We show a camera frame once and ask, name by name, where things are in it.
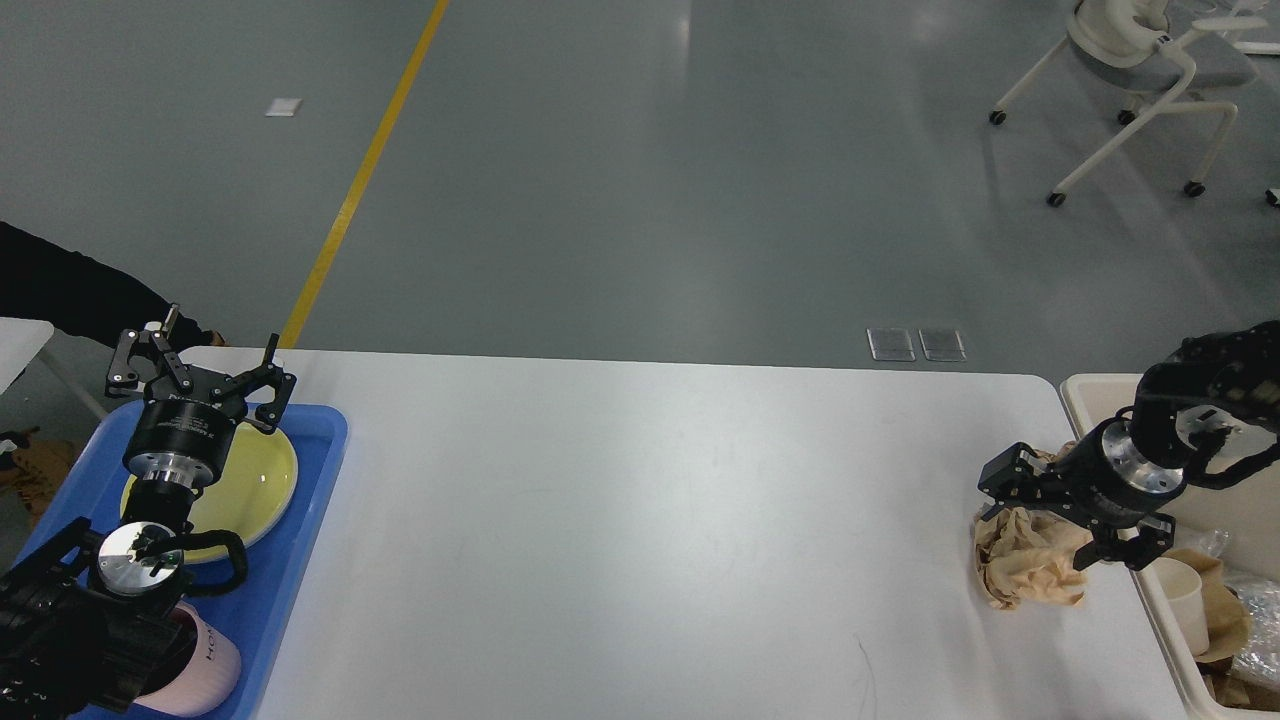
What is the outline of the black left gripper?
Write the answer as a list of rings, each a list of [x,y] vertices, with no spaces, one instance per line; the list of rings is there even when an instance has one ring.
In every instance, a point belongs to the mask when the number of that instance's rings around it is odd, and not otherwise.
[[[209,401],[197,400],[193,373],[172,346],[173,327],[174,322],[148,322],[142,329],[119,333],[105,375],[105,396],[143,397],[122,457],[133,477],[205,489],[221,478],[242,421],[265,436],[276,432],[297,375],[276,363],[280,336],[270,334],[257,366],[216,377]],[[250,396],[261,389],[271,391],[270,400],[250,407]]]

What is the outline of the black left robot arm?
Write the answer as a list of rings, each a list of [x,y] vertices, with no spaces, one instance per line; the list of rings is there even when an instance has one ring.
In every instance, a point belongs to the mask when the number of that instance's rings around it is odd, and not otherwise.
[[[296,384],[275,361],[236,375],[186,363],[166,323],[123,331],[105,395],[137,395],[123,454],[134,483],[118,527],[64,525],[3,577],[3,716],[65,719],[95,705],[122,714],[154,689],[195,633],[172,616],[187,597],[227,594],[248,578],[242,537],[196,530],[195,501],[218,483],[237,428],[279,427]]]

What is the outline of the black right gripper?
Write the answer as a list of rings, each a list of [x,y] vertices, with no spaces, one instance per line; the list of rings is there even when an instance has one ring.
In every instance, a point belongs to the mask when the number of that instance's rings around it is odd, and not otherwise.
[[[1129,425],[1107,420],[1057,460],[1025,443],[1006,448],[980,471],[978,491],[989,502],[979,519],[1005,509],[1060,512],[1091,532],[1091,542],[1075,551],[1076,571],[1097,562],[1148,568],[1170,551],[1176,533],[1176,518],[1156,511],[1181,496],[1187,483],[1180,468],[1148,460]],[[1134,536],[1121,537],[1133,527]]]

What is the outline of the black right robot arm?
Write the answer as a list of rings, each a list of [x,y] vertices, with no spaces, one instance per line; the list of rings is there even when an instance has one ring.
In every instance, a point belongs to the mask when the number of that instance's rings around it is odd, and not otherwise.
[[[1092,538],[1073,566],[1121,562],[1147,568],[1174,541],[1176,521],[1164,507],[1187,487],[1228,489],[1277,461],[1270,445],[1221,471],[1210,464],[1231,427],[1196,419],[1192,410],[1277,432],[1279,324],[1184,340],[1139,379],[1132,405],[1105,419],[1061,457],[1034,459],[1016,443],[988,461],[978,488],[989,498],[982,519],[1005,509],[1047,511],[1087,529]]]

